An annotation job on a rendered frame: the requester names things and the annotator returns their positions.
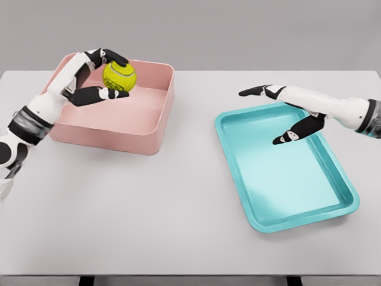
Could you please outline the yellow tennis ball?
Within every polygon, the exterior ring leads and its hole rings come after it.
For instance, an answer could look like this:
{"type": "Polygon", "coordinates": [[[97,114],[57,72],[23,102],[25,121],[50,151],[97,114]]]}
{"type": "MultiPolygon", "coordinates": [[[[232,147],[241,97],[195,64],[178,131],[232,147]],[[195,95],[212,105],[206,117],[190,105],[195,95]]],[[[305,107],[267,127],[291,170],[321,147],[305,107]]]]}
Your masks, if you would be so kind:
{"type": "Polygon", "coordinates": [[[108,88],[129,92],[136,84],[136,72],[130,64],[123,67],[111,61],[104,67],[102,81],[108,88]]]}

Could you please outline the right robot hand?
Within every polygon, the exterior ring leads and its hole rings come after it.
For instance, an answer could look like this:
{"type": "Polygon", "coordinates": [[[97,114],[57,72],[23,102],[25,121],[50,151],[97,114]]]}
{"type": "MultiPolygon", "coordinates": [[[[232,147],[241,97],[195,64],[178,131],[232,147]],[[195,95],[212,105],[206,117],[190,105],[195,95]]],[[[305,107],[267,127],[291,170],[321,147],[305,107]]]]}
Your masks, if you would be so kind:
{"type": "Polygon", "coordinates": [[[283,135],[276,137],[273,144],[283,144],[306,138],[324,127],[326,116],[332,115],[339,100],[328,95],[296,86],[261,85],[239,92],[239,95],[265,95],[287,105],[303,109],[310,115],[298,121],[283,135]]]}

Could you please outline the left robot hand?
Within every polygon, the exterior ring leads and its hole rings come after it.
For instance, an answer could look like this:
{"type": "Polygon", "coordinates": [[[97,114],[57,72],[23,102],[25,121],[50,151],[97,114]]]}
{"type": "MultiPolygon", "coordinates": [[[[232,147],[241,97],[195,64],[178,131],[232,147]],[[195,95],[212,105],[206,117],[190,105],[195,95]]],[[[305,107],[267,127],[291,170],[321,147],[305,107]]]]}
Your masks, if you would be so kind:
{"type": "Polygon", "coordinates": [[[105,100],[127,98],[127,91],[112,88],[91,86],[83,88],[82,84],[90,74],[104,63],[115,61],[126,67],[129,61],[114,51],[98,48],[79,52],[59,71],[47,88],[47,100],[52,107],[62,107],[68,102],[77,107],[91,105],[105,100]]]}

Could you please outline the pink square basket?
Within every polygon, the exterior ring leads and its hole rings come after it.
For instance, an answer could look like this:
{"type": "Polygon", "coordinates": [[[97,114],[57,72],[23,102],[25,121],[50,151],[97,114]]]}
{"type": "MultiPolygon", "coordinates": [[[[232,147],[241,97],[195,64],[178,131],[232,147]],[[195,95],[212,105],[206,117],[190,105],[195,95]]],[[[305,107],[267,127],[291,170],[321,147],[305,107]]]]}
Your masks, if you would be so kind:
{"type": "Polygon", "coordinates": [[[129,97],[63,107],[49,136],[54,141],[152,155],[159,151],[174,100],[174,68],[130,60],[137,72],[129,97]]]}

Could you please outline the blue rectangular tray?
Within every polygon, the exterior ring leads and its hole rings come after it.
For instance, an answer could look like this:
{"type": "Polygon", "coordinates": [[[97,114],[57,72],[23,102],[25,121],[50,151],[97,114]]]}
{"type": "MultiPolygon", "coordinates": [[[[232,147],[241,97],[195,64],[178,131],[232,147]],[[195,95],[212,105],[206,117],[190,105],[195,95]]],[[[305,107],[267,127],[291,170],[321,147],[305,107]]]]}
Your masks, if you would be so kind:
{"type": "Polygon", "coordinates": [[[357,211],[360,198],[321,133],[275,145],[307,113],[277,103],[228,111],[216,131],[251,226],[278,232],[357,211]]]}

